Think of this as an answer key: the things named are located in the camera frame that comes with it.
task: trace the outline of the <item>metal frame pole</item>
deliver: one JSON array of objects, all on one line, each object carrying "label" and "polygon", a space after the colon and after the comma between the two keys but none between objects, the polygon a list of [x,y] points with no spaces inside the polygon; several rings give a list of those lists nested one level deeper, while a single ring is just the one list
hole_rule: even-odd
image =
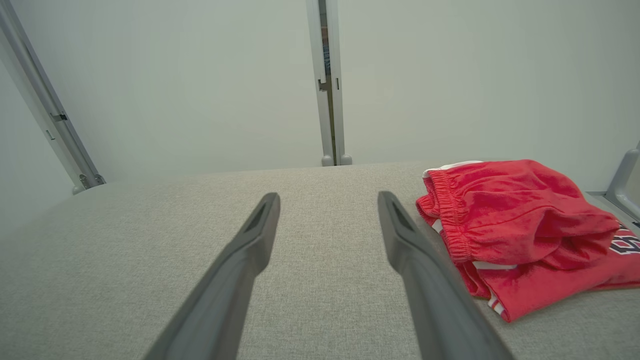
[{"label": "metal frame pole", "polygon": [[60,138],[83,173],[84,177],[81,176],[81,179],[84,187],[92,188],[104,184],[104,179],[97,172],[95,165],[82,145],[82,141],[80,141],[73,125],[67,118],[58,96],[55,94],[35,55],[33,47],[26,37],[15,10],[11,3],[6,0],[0,3],[0,28],[9,41],[40,102],[49,113],[49,116],[51,116],[51,120],[60,133]]},{"label": "metal frame pole", "polygon": [[316,87],[318,115],[320,117],[320,135],[322,136],[322,148],[324,152],[322,166],[329,167],[333,166],[335,153],[331,139],[331,120],[329,115],[328,93],[326,91],[326,76],[324,73],[318,0],[307,0],[307,18],[309,23],[309,37],[311,40],[311,57],[314,64],[314,86]]},{"label": "metal frame pole", "polygon": [[340,67],[340,31],[338,0],[326,0],[326,20],[329,31],[329,58],[333,95],[333,128],[335,130],[335,157],[338,165],[351,165],[353,159],[344,150],[344,123],[342,118],[342,69]]}]

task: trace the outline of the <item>gray upholstered surface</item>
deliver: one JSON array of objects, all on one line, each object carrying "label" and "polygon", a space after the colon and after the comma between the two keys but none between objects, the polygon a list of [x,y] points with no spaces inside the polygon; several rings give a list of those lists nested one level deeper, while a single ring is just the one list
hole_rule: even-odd
[{"label": "gray upholstered surface", "polygon": [[[239,359],[416,359],[401,278],[376,208],[414,220],[427,167],[447,161],[269,170],[83,192],[0,241],[0,358],[139,359],[266,192],[282,198]],[[519,359],[640,352],[639,290],[585,293],[512,323],[481,311]]]}]

